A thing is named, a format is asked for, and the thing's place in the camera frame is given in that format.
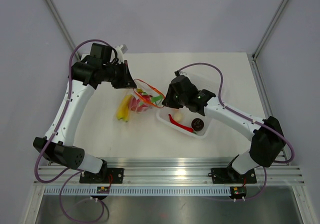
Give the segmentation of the white egg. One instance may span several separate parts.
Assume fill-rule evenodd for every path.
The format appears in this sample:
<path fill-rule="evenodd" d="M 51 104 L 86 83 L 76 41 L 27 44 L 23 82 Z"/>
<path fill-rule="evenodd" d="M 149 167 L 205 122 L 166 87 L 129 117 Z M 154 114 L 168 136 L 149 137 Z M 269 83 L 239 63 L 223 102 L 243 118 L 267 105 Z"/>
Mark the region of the white egg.
<path fill-rule="evenodd" d="M 174 115 L 173 115 L 173 119 L 176 121 L 176 122 L 181 122 L 184 118 L 184 115 L 181 113 L 181 112 L 176 112 Z"/>

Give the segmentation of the clear zip bag orange zipper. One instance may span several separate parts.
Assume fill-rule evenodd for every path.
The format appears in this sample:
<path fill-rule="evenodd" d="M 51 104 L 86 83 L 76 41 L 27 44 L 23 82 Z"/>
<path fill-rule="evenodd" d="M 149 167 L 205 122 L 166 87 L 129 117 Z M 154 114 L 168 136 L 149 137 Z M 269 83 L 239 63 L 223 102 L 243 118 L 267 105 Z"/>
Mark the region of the clear zip bag orange zipper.
<path fill-rule="evenodd" d="M 115 118 L 127 123 L 131 116 L 145 113 L 151 109 L 161 109 L 165 95 L 156 87 L 142 79 L 135 78 L 136 88 L 124 91 L 123 97 L 118 103 Z"/>

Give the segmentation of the red dragon fruit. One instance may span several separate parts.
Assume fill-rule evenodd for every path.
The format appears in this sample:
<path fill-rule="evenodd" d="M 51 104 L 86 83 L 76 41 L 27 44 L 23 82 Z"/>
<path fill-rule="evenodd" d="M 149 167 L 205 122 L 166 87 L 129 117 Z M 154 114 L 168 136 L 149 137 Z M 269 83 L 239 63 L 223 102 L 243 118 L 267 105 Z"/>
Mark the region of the red dragon fruit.
<path fill-rule="evenodd" d="M 146 112 L 152 108 L 161 108 L 161 102 L 164 99 L 162 94 L 152 95 L 140 88 L 133 90 L 133 97 L 130 102 L 130 111 L 136 113 Z"/>

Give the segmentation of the yellow banana bunch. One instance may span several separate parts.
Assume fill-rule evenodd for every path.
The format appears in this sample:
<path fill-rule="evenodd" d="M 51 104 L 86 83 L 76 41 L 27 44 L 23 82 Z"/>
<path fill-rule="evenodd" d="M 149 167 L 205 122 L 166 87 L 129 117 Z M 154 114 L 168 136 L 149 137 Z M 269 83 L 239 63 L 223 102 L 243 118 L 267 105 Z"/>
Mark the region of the yellow banana bunch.
<path fill-rule="evenodd" d="M 119 121 L 124 121 L 124 122 L 128 122 L 129 118 L 130 118 L 130 103 L 132 100 L 133 96 L 131 94 L 126 95 L 120 105 L 118 106 L 118 109 L 116 111 L 116 118 Z"/>

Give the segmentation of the dark purple mangosteen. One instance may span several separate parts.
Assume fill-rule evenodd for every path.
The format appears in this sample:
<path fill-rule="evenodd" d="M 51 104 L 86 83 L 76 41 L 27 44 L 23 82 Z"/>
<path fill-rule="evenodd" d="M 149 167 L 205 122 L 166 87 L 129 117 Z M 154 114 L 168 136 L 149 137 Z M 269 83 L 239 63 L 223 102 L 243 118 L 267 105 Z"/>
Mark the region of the dark purple mangosteen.
<path fill-rule="evenodd" d="M 195 132 L 202 131 L 205 127 L 205 123 L 202 119 L 200 118 L 195 118 L 191 122 L 191 127 Z"/>

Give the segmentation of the red chili pepper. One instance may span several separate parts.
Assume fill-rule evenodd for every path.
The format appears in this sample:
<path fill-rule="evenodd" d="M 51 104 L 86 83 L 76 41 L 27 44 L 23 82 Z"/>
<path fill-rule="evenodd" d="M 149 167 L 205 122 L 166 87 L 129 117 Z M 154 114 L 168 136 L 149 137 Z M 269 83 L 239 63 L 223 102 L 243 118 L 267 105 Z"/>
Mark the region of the red chili pepper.
<path fill-rule="evenodd" d="M 169 122 L 173 125 L 175 125 L 176 127 L 178 128 L 181 128 L 187 132 L 190 132 L 190 133 L 193 133 L 195 134 L 196 132 L 192 129 L 192 126 L 191 124 L 185 124 L 183 123 L 183 120 L 184 120 L 184 116 L 183 116 L 183 120 L 181 122 L 176 122 L 173 117 L 174 117 L 174 114 L 168 114 L 168 118 L 169 118 Z"/>

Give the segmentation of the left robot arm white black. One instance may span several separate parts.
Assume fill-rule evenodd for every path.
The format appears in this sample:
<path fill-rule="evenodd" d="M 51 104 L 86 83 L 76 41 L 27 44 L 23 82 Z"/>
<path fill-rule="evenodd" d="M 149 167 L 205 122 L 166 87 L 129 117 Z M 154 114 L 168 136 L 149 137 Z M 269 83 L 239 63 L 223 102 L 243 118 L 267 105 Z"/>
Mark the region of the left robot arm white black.
<path fill-rule="evenodd" d="M 112 47 L 92 39 L 90 53 L 81 61 L 69 62 L 67 87 L 56 117 L 43 137 L 36 137 L 34 148 L 40 158 L 73 170 L 90 172 L 97 183 L 108 178 L 104 160 L 74 146 L 75 134 L 84 109 L 97 87 L 108 82 L 114 89 L 134 89 L 134 82 L 125 60 L 126 45 Z"/>

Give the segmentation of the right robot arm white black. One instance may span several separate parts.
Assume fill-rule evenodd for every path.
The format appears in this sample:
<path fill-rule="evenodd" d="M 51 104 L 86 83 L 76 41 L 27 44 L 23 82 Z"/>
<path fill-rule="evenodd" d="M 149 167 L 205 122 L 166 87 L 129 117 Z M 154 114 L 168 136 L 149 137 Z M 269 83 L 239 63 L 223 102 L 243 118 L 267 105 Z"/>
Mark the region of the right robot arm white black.
<path fill-rule="evenodd" d="M 256 167 L 268 168 L 285 147 L 285 138 L 279 121 L 250 117 L 247 113 L 232 109 L 213 92 L 199 90 L 185 75 L 178 75 L 168 86 L 162 105 L 172 109 L 186 107 L 192 113 L 215 119 L 246 137 L 250 148 L 237 155 L 220 178 L 224 183 L 239 183 Z"/>

